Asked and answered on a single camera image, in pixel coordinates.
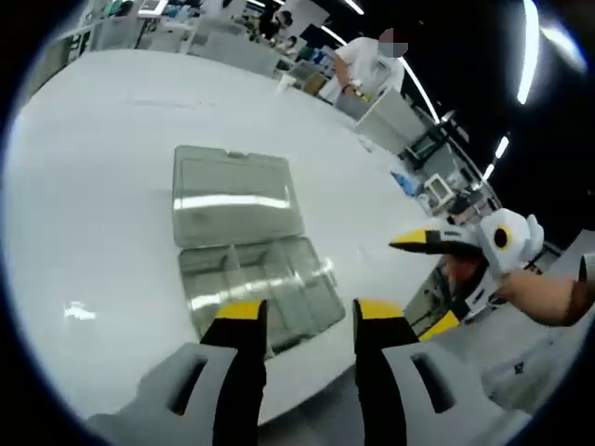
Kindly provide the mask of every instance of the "white table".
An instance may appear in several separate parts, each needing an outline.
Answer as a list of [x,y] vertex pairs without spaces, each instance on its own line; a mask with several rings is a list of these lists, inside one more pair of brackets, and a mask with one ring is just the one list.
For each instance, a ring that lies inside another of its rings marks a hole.
[[155,364],[197,340],[172,234],[178,144],[286,157],[306,235],[335,268],[348,316],[267,362],[260,423],[353,364],[352,299],[404,307],[435,266],[388,247],[426,218],[389,175],[398,161],[364,150],[330,106],[275,87],[209,60],[116,50],[84,55],[22,110],[4,256],[25,339],[79,415],[119,409]]

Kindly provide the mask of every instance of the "white shirt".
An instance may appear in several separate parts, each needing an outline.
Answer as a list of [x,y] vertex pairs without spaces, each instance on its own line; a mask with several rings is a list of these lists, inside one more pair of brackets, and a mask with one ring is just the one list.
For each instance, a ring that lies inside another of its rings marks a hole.
[[[383,57],[378,52],[378,40],[358,37],[338,49],[336,54],[347,63],[351,82],[361,83],[358,88],[367,96],[373,97],[389,85],[401,91],[405,76],[404,66],[398,59]],[[337,102],[341,96],[341,85],[336,75],[318,95],[333,104]]]

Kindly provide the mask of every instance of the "box lid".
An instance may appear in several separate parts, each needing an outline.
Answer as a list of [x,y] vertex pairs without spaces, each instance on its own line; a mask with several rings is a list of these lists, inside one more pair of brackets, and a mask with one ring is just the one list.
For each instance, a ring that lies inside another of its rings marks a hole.
[[275,156],[178,146],[173,208],[174,239],[181,248],[304,232],[289,163]]

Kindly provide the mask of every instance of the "person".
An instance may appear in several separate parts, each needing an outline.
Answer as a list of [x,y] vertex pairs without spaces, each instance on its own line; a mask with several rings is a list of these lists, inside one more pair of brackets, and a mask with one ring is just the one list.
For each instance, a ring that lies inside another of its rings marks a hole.
[[368,37],[352,40],[336,51],[335,77],[322,88],[319,96],[335,104],[341,94],[355,96],[356,89],[369,98],[389,84],[401,90],[404,66],[396,58],[405,50],[406,44],[394,44],[392,28],[382,33],[379,40]]
[[290,11],[265,11],[258,20],[257,34],[271,40],[279,31],[289,28],[293,24]]
[[292,57],[297,54],[296,44],[298,43],[298,38],[294,35],[290,36],[288,39],[283,40],[279,44],[277,44],[277,49],[281,51],[288,57]]
[[[480,259],[446,256],[443,272],[452,284],[462,284],[473,276]],[[595,294],[586,280],[537,275],[525,269],[507,274],[496,291],[515,308],[537,323],[571,326],[591,308]]]

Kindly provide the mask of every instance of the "desk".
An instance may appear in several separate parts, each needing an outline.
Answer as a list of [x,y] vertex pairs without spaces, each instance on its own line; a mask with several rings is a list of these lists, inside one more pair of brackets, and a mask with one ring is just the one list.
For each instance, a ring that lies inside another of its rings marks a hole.
[[196,341],[172,232],[179,144],[285,157],[306,233],[332,260],[347,317],[267,362],[260,423],[354,362],[351,301],[404,307],[436,264],[388,247],[425,218],[346,117],[271,79],[200,58],[90,53],[23,109],[9,141],[4,247],[16,317],[83,417],[128,403],[140,378]]

